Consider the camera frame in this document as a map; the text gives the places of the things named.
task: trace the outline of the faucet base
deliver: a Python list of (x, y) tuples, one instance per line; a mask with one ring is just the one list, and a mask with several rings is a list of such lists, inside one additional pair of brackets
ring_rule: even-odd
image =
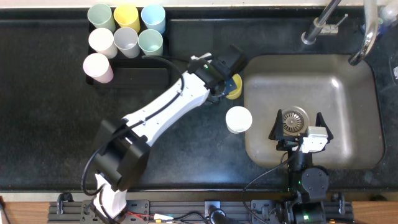
[(313, 41), (308, 41), (308, 40), (306, 40), (306, 39), (305, 39), (305, 33), (306, 33), (306, 32), (304, 32), (304, 33), (301, 35), (301, 41), (302, 41), (304, 44), (312, 45), (312, 44), (315, 43), (315, 41), (317, 41), (316, 38), (315, 38)]

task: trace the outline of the blue cup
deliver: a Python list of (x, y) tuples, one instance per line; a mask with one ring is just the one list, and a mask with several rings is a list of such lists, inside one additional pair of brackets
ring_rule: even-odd
[(160, 34), (166, 30), (166, 12), (161, 5), (146, 6), (141, 11), (141, 19), (148, 29), (154, 29)]

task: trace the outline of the pink cup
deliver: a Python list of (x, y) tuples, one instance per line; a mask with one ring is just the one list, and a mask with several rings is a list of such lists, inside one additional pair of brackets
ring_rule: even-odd
[(83, 62), (85, 73), (100, 83), (108, 83), (113, 78), (113, 71), (108, 59), (103, 54), (93, 53)]

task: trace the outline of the white wall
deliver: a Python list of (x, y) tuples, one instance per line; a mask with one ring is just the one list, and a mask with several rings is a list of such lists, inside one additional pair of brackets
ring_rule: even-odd
[[(117, 6), (133, 2), (138, 7), (157, 3), (163, 6), (324, 6), (330, 0), (0, 0), (0, 8), (90, 7), (96, 3)], [(375, 0), (385, 5), (390, 0)], [(340, 6), (363, 5), (363, 0), (342, 0)]]

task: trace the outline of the sink drain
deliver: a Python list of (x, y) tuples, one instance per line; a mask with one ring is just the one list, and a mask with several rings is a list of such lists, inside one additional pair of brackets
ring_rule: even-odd
[(298, 106), (292, 106), (282, 111), (284, 122), (284, 133), (296, 136), (301, 130), (308, 127), (309, 117), (307, 113)]

